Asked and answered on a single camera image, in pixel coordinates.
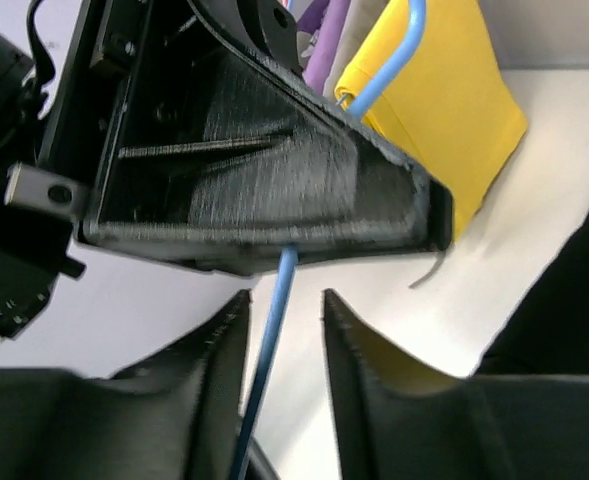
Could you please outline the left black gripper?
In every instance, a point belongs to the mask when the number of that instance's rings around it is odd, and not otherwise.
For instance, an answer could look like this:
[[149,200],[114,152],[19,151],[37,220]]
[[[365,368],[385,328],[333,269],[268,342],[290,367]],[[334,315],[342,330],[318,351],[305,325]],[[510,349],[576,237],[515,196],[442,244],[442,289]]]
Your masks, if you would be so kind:
[[85,1],[36,163],[12,166],[3,205],[30,227],[73,226],[89,240],[151,240],[151,223],[102,219],[117,138],[143,52],[149,1]]

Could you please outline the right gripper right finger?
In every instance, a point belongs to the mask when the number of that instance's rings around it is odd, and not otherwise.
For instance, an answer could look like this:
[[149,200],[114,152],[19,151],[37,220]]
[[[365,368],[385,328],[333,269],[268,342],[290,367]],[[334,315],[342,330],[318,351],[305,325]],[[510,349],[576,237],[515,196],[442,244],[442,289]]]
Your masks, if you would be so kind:
[[589,376],[472,376],[423,363],[323,295],[346,479],[589,479]]

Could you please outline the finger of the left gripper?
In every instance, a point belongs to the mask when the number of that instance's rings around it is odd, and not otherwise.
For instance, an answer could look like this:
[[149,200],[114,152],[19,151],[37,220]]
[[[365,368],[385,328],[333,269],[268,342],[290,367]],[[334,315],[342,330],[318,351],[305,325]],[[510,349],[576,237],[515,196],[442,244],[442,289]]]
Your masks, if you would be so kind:
[[301,75],[293,16],[278,1],[224,1],[225,30],[244,53]]
[[251,276],[283,248],[304,264],[342,245],[407,245],[414,192],[389,226],[357,205],[366,155],[400,148],[280,66],[256,61],[225,30],[224,1],[152,1],[117,138],[102,219],[151,223],[151,240],[89,240],[129,255]]

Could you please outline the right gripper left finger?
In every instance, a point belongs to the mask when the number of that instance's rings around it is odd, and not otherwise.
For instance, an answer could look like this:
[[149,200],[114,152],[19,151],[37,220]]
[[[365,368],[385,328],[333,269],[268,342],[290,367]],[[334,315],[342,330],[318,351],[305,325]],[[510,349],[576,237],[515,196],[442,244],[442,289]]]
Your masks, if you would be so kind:
[[108,379],[0,368],[0,479],[224,479],[250,323],[238,292]]

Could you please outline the light blue wire hanger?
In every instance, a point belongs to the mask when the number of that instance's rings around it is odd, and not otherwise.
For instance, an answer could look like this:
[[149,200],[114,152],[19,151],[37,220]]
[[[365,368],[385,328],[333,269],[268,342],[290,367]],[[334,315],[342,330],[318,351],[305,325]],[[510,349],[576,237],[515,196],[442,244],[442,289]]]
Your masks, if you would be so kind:
[[[384,93],[386,88],[415,54],[424,35],[426,19],[427,2],[425,0],[410,0],[408,2],[408,25],[402,41],[361,92],[349,103],[347,107],[348,114],[358,119],[363,118],[375,101]],[[293,246],[283,248],[279,259],[275,286],[271,296],[270,308],[263,331],[253,382],[230,468],[229,478],[232,480],[246,477],[250,441],[256,426],[275,352],[278,347],[297,263],[298,252],[296,248]]]

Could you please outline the black trousers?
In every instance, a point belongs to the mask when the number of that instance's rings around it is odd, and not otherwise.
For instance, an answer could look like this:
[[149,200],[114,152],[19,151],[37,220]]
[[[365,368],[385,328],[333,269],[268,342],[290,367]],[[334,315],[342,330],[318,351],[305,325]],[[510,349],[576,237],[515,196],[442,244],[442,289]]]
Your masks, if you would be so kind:
[[478,374],[589,374],[589,211],[482,355]]

